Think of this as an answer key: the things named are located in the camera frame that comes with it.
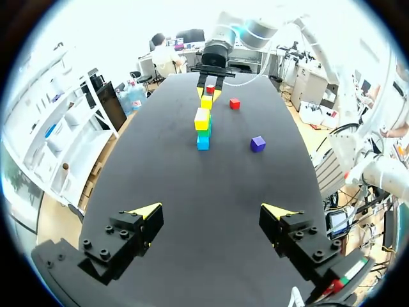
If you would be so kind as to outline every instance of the stacked blocks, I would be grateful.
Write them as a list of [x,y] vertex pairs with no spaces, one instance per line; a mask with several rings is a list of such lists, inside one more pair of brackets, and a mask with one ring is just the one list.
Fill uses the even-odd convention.
[[261,152],[266,147],[266,142],[261,136],[251,139],[250,148],[253,152]]
[[194,126],[197,130],[197,149],[209,150],[210,136],[212,134],[212,117],[209,109],[203,107],[197,109]]
[[209,150],[210,147],[210,138],[208,136],[198,136],[196,145],[198,150]]
[[215,92],[215,86],[214,85],[208,85],[206,87],[206,92],[207,92],[207,94],[213,94]]
[[213,97],[203,95],[200,100],[200,107],[211,110],[212,105],[213,105]]
[[210,115],[209,128],[207,130],[198,130],[197,135],[199,137],[210,138],[212,136],[212,116]]
[[233,110],[240,109],[240,100],[237,98],[230,99],[230,108]]

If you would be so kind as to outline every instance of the yellow block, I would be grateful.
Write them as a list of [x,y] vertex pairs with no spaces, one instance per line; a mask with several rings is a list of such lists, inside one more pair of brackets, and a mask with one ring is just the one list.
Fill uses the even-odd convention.
[[210,110],[203,107],[199,107],[194,117],[194,127],[196,130],[209,129]]
[[211,110],[212,104],[213,104],[212,96],[206,96],[206,95],[202,96],[200,100],[200,107]]
[[162,203],[154,203],[143,208],[135,209],[132,211],[126,211],[126,213],[136,213],[139,216],[143,216],[143,219],[146,219],[159,206],[162,206]]
[[268,211],[271,212],[273,216],[275,216],[278,220],[280,220],[280,217],[285,216],[286,214],[296,214],[298,212],[292,212],[288,211],[286,209],[282,209],[279,207],[271,206],[267,203],[262,203],[262,206],[264,206]]

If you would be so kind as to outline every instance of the black tabletop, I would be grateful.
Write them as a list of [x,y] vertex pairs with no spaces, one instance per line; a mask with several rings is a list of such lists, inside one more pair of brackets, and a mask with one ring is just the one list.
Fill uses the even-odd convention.
[[[313,284],[277,256],[258,226],[260,205],[269,203],[305,210],[324,229],[297,126],[268,78],[225,85],[212,109],[210,150],[198,151],[198,77],[168,77],[136,114],[100,174],[80,242],[118,210],[162,202],[164,226],[151,248],[109,288],[154,306],[287,306],[294,286],[306,299]],[[229,108],[230,98],[241,100],[240,110]],[[251,152],[255,136],[266,141],[263,152]]]

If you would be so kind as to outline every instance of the red block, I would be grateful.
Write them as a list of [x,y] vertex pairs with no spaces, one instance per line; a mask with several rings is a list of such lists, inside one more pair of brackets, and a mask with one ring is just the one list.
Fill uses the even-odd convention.
[[213,94],[215,92],[215,86],[214,85],[208,85],[206,87],[206,92],[207,92],[207,94]]
[[237,98],[230,99],[230,108],[233,110],[240,109],[240,100]]

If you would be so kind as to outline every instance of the bolt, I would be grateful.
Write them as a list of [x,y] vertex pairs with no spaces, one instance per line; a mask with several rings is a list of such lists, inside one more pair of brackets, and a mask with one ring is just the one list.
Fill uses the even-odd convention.
[[296,232],[294,234],[294,238],[296,238],[297,240],[301,240],[304,237],[304,232]]
[[341,246],[341,241],[340,240],[335,240],[332,245],[331,248],[332,249],[339,249],[339,247]]
[[120,231],[120,237],[125,240],[125,239],[129,238],[129,233],[126,230],[121,230]]
[[324,252],[322,251],[322,250],[317,250],[314,254],[313,254],[313,258],[315,259],[315,260],[319,260],[319,259],[321,259],[323,256],[324,256]]
[[88,239],[82,240],[82,245],[84,246],[85,249],[89,249],[92,246],[91,241]]
[[309,233],[310,233],[311,235],[315,235],[317,232],[318,232],[318,229],[317,229],[317,227],[315,227],[315,226],[313,226],[313,227],[311,227],[311,228],[309,229]]
[[107,249],[101,249],[100,251],[100,257],[102,260],[108,260],[109,257],[111,257],[111,254]]
[[114,232],[114,228],[111,225],[105,226],[105,231],[107,233],[113,233]]

